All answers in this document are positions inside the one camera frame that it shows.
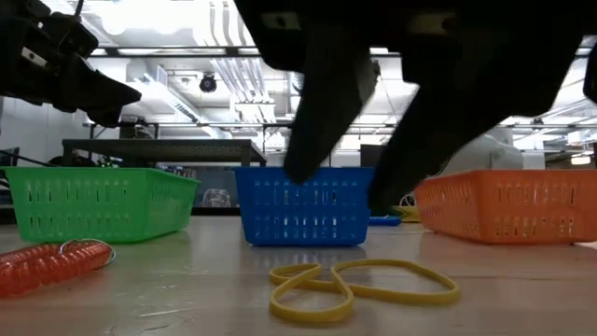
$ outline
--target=security camera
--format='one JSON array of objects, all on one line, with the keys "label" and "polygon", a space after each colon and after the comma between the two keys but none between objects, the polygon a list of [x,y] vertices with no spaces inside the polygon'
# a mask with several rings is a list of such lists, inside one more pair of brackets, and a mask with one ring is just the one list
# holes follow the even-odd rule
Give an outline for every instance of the security camera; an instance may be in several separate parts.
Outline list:
[{"label": "security camera", "polygon": [[211,93],[215,91],[217,85],[215,84],[214,73],[203,73],[203,79],[199,83],[199,89],[205,93]]}]

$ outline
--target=yellow rubber band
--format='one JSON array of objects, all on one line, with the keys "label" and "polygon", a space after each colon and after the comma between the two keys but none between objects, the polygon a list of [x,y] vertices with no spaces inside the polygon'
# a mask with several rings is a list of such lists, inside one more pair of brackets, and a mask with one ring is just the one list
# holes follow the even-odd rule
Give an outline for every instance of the yellow rubber band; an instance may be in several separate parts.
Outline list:
[{"label": "yellow rubber band", "polygon": [[[435,280],[448,290],[439,293],[411,293],[362,285],[347,285],[338,274],[338,271],[358,266],[402,267]],[[406,304],[447,304],[460,299],[460,288],[449,277],[405,260],[360,259],[339,262],[330,268],[332,281],[312,280],[314,277],[320,275],[322,270],[321,264],[318,263],[283,266],[271,270],[270,281],[279,286],[270,295],[270,312],[273,315],[292,322],[335,322],[342,320],[351,313],[355,295],[363,298]],[[300,273],[292,277],[285,276],[285,274],[296,272]],[[346,297],[346,300],[331,308],[316,311],[301,311],[286,307],[278,302],[278,298],[294,287],[339,292]]]}]

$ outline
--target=ceiling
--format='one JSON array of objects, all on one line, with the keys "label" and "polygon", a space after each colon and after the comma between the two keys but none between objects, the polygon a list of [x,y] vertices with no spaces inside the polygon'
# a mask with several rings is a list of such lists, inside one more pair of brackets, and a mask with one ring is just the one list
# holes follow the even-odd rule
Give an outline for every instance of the ceiling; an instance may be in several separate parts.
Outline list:
[{"label": "ceiling", "polygon": [[[44,2],[53,10],[64,13],[72,13],[76,5],[76,1],[68,0]],[[144,98],[141,103],[128,106],[125,109],[126,114],[143,116],[147,120],[162,123],[191,122],[189,117],[173,108],[173,100],[182,102],[182,105],[186,106],[191,114],[197,115],[201,122],[288,122],[296,112],[299,94],[292,87],[293,74],[273,70],[255,57],[226,58],[225,55],[218,56],[215,52],[224,47],[245,48],[241,51],[246,51],[247,55],[257,52],[231,1],[87,0],[82,16],[83,23],[98,37],[100,47],[118,48],[122,52],[119,57],[125,61],[128,52],[128,55],[134,56],[131,56],[132,63],[135,66],[141,63],[146,73],[153,74],[155,69],[159,68],[160,71],[163,70],[162,74],[167,75],[158,76],[160,78],[152,76],[153,80],[164,84],[164,88],[167,87],[167,91],[161,88],[157,90],[147,86],[146,80],[139,80],[142,78],[132,78],[131,66],[128,66],[127,75],[119,80],[142,90]],[[586,52],[594,43],[593,37],[587,37],[580,46],[584,49],[580,49],[579,52]],[[156,53],[162,52],[163,49],[192,49],[188,55],[192,55],[193,52],[211,52],[213,57],[156,56]],[[381,67],[381,79],[356,123],[396,123],[416,92],[416,85],[402,81],[399,58],[380,57],[378,62]],[[94,65],[104,71],[101,58],[94,59]],[[572,64],[552,110],[544,117],[546,124],[597,124],[597,119],[592,119],[597,118],[597,109],[588,103],[582,94],[585,68],[586,59],[578,59]],[[217,89],[205,93],[200,90],[199,83],[203,75],[209,73],[215,74]],[[510,118],[504,123],[529,124],[531,121],[532,119]],[[164,127],[160,136],[213,136],[204,128],[180,126]],[[355,133],[361,133],[358,136],[359,141],[380,143],[392,132],[391,128],[371,126],[373,127],[363,127],[360,131],[354,130]],[[220,128],[220,131],[226,136],[249,137],[257,142],[263,140],[258,127]],[[536,147],[537,142],[545,143],[548,147],[550,143],[553,146],[567,146],[566,135],[571,130],[513,129],[512,132],[514,139],[519,140],[520,147]],[[284,139],[280,140],[280,136],[287,136],[287,131],[268,130],[266,138],[275,139],[268,147],[283,147]]]}]

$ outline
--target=wooden table surface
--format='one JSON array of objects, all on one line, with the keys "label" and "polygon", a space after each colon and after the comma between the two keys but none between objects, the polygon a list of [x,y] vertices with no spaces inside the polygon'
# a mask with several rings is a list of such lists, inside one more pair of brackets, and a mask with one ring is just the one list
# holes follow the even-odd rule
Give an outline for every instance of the wooden table surface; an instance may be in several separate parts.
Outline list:
[{"label": "wooden table surface", "polygon": [[[0,227],[0,252],[21,247]],[[581,246],[477,245],[418,225],[372,228],[358,248],[259,248],[239,218],[196,217],[186,231],[117,245],[109,267],[0,301],[2,335],[594,335],[597,250]],[[361,258],[420,262],[456,280],[462,300],[419,307],[355,298],[346,321],[315,327],[268,312],[268,270],[296,262]],[[343,274],[350,282],[403,290],[440,287],[394,269]],[[322,308],[333,294],[296,291],[283,302]]]}]

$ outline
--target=blue object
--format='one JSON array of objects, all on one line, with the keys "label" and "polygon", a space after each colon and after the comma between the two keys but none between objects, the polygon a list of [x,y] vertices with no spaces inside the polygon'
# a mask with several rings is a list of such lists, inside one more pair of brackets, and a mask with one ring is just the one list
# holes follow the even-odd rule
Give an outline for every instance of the blue object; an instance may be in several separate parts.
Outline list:
[{"label": "blue object", "polygon": [[302,186],[278,167],[234,168],[244,238],[253,245],[351,246],[365,242],[372,168],[320,168]]},{"label": "blue object", "polygon": [[398,226],[402,220],[398,217],[371,217],[369,219],[370,226]]}]

